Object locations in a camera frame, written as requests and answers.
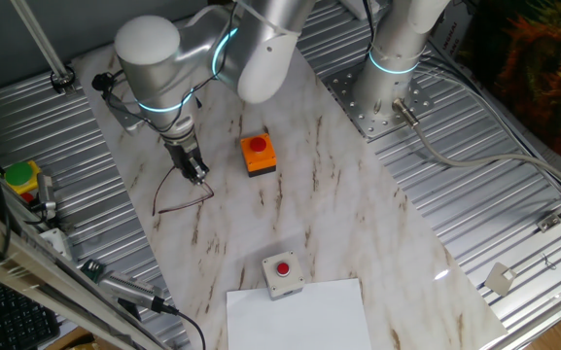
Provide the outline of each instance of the connector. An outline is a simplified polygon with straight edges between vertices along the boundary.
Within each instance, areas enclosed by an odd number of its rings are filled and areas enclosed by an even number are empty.
[[[397,98],[395,99],[395,101],[393,101],[393,110],[397,113],[401,113],[405,118],[405,122],[411,128],[414,128],[420,123],[416,116],[414,116],[412,111],[410,111],[407,106],[405,106],[403,100],[401,100],[400,98]]]

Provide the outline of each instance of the emergency stop button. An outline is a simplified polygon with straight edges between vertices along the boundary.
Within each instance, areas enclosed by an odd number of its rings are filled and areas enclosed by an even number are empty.
[[[276,154],[269,134],[241,139],[241,151],[250,177],[276,171]]]
[[[278,276],[286,277],[289,274],[289,265],[286,262],[281,262],[276,266],[276,272],[278,272]]]
[[[262,137],[255,137],[250,141],[250,150],[260,153],[267,148],[267,143]]]

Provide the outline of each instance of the red button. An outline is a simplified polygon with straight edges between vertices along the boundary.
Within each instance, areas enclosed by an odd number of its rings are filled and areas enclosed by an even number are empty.
[[[254,152],[262,152],[267,148],[267,143],[261,137],[250,140],[250,149]]]
[[[289,265],[286,262],[281,262],[276,267],[276,270],[278,271],[280,277],[284,277],[289,274]]]

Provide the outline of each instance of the marble surface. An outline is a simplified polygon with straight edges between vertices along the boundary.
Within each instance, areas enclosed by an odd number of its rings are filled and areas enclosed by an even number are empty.
[[[160,216],[152,205],[172,164],[167,151],[146,126],[127,135],[90,85],[96,73],[120,68],[113,49],[74,66],[175,305],[201,325],[210,349],[228,349],[226,292],[264,287],[261,260],[289,250],[306,283],[360,279],[373,349],[478,349],[506,333],[298,52],[263,104],[246,104],[218,82],[196,94],[215,197]],[[277,171],[251,179],[239,139],[264,131]],[[203,195],[174,172],[158,207]]]

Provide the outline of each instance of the mounting plate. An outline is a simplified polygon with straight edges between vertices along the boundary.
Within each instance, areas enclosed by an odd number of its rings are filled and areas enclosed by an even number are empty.
[[[324,79],[324,84],[363,136],[372,139],[405,123],[405,119],[400,115],[369,117],[367,108],[354,101],[353,87],[363,67],[364,63],[332,74]],[[405,104],[416,117],[430,112],[434,106],[429,95],[415,80],[409,84]]]

